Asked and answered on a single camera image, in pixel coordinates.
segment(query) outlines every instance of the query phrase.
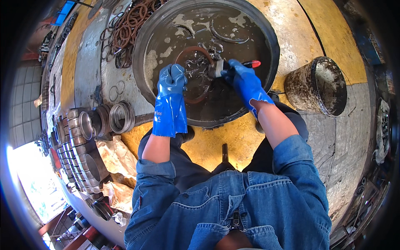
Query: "yellow painted floor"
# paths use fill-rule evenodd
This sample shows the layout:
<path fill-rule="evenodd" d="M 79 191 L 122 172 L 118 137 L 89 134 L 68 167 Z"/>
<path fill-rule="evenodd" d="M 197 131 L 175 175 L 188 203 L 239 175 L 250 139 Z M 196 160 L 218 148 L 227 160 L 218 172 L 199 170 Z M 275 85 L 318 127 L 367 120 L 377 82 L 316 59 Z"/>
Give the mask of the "yellow painted floor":
<path fill-rule="evenodd" d="M 323 56 L 322 48 L 304 13 L 302 6 L 313 22 L 321 39 L 326 55 L 342 69 L 348 84 L 366 82 L 364 64 L 345 19 L 332 0 L 248 0 L 262 12 L 275 30 L 280 45 L 280 59 L 272 90 L 280 93 L 280 100 L 291 106 L 284 93 L 286 75 L 309 63 L 317 56 Z M 90 21 L 89 8 L 80 6 L 79 15 L 68 36 L 62 71 L 61 107 L 64 112 L 73 104 L 74 73 L 77 48 Z M 222 160 L 222 144 L 227 143 L 229 161 L 242 170 L 251 161 L 264 135 L 255 129 L 255 119 L 246 114 L 220 128 L 202 130 L 194 128 L 195 137 L 182 148 L 193 162 L 213 170 Z M 135 127 L 122 134 L 122 140 L 137 154 L 139 141 L 151 128 L 152 123 Z"/>

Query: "coiled wire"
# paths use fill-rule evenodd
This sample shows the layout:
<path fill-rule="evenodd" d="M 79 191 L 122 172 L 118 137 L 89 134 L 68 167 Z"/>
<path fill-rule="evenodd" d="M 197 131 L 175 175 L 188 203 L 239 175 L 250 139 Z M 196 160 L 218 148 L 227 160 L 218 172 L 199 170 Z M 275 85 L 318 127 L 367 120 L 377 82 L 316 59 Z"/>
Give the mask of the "coiled wire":
<path fill-rule="evenodd" d="M 127 101 L 120 101 L 110 110 L 110 127 L 117 134 L 129 132 L 135 125 L 135 112 Z"/>

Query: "blue container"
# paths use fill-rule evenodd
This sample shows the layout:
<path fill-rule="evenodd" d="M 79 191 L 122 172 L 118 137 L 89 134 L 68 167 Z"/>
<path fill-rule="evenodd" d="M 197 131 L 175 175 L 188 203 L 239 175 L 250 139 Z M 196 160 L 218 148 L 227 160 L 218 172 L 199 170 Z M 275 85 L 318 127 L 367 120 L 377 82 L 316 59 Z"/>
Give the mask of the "blue container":
<path fill-rule="evenodd" d="M 64 20 L 67 18 L 68 14 L 70 13 L 72 7 L 74 6 L 74 2 L 67 1 L 64 6 L 62 7 L 61 11 L 58 12 L 58 17 L 55 22 L 51 21 L 51 25 L 61 26 Z"/>

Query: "blue rubber glove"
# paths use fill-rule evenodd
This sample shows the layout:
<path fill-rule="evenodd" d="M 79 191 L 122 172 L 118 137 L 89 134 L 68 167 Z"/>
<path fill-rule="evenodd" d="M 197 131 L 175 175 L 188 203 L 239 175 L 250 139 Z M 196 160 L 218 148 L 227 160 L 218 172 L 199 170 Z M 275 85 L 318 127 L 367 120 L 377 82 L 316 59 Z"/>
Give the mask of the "blue rubber glove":
<path fill-rule="evenodd" d="M 250 100 L 265 101 L 271 104 L 274 104 L 274 101 L 262 88 L 261 81 L 252 68 L 243 66 L 235 59 L 230 59 L 228 63 L 232 69 L 223 71 L 221 74 L 225 77 L 226 82 L 234 87 L 244 105 L 257 119 L 257 111 L 250 104 Z"/>
<path fill-rule="evenodd" d="M 158 95 L 154 107 L 153 132 L 156 136 L 175 138 L 176 133 L 188 132 L 183 90 L 188 83 L 185 69 L 179 64 L 160 70 Z"/>

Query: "brown paper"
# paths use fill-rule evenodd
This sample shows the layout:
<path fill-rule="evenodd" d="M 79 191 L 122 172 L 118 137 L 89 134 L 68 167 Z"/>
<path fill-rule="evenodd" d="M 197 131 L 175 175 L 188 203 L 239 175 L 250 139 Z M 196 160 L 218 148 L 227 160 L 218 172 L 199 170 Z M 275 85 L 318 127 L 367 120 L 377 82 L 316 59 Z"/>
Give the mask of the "brown paper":
<path fill-rule="evenodd" d="M 35 105 L 35 108 L 37 108 L 39 105 L 42 104 L 42 102 L 42 94 L 40 94 L 39 98 L 33 101 L 33 105 Z"/>
<path fill-rule="evenodd" d="M 133 189 L 124 184 L 108 181 L 103 184 L 103 195 L 108 196 L 112 208 L 132 213 Z"/>
<path fill-rule="evenodd" d="M 126 178 L 136 180 L 136 163 L 138 161 L 121 141 L 121 136 L 113 136 L 112 141 L 97 140 L 96 145 L 110 173 L 120 173 Z"/>

